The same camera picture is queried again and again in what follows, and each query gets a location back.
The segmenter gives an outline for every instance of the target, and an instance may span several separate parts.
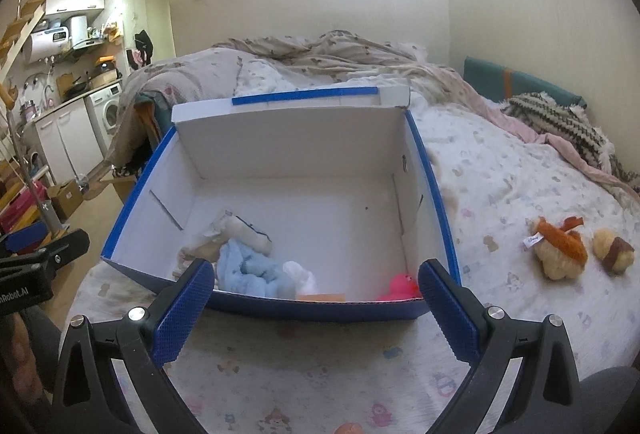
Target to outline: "metal pole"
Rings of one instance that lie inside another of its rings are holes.
[[[9,135],[11,136],[11,142],[14,144],[15,155],[18,159],[18,163],[20,164],[20,170],[22,172],[22,179],[24,181],[24,184],[29,189],[29,192],[31,193],[31,197],[33,197],[33,201],[38,206],[40,217],[42,218],[44,223],[47,225],[47,229],[51,234],[51,239],[55,239],[56,234],[59,232],[59,228],[56,227],[54,223],[51,221],[51,219],[49,218],[49,215],[47,214],[44,207],[42,206],[42,202],[38,198],[38,193],[36,192],[36,188],[33,185],[33,181],[31,181],[31,176],[29,175],[29,168],[27,166],[27,162],[22,156],[21,150],[18,147],[18,139],[15,134],[14,114],[12,113],[11,109],[9,109],[9,107],[6,108],[6,122],[9,128]]]

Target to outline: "orange plush toy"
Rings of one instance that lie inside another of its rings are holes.
[[[364,430],[359,423],[345,423],[334,434],[364,434]]]
[[[545,218],[538,218],[532,223],[531,231],[543,237],[533,246],[533,251],[542,261],[542,269],[549,279],[575,279],[584,271],[589,255],[580,234],[573,230],[582,224],[582,218],[575,216],[565,219],[559,228]]]

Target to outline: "blue gripper pad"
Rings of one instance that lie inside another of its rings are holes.
[[[487,336],[482,304],[458,286],[437,260],[422,263],[418,286],[456,358],[477,364]]]
[[[176,283],[184,285],[153,332],[151,357],[158,367],[178,357],[193,325],[211,297],[214,284],[211,263],[203,261],[185,283],[182,278],[189,271],[187,270]]]

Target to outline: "brown plush toy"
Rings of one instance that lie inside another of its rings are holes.
[[[605,270],[625,273],[634,263],[634,248],[610,228],[600,228],[593,234],[593,253]]]
[[[542,217],[531,223],[531,231],[544,237],[535,244],[533,251],[542,261],[542,269],[549,279],[575,279],[584,271],[589,255],[580,234],[572,230],[581,224],[584,224],[582,218],[576,217],[565,219],[560,227]]]

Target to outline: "toy tag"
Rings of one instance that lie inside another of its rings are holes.
[[[535,236],[526,237],[522,240],[522,242],[524,243],[524,247],[528,250],[533,245],[538,244],[544,238],[545,236],[538,232]]]

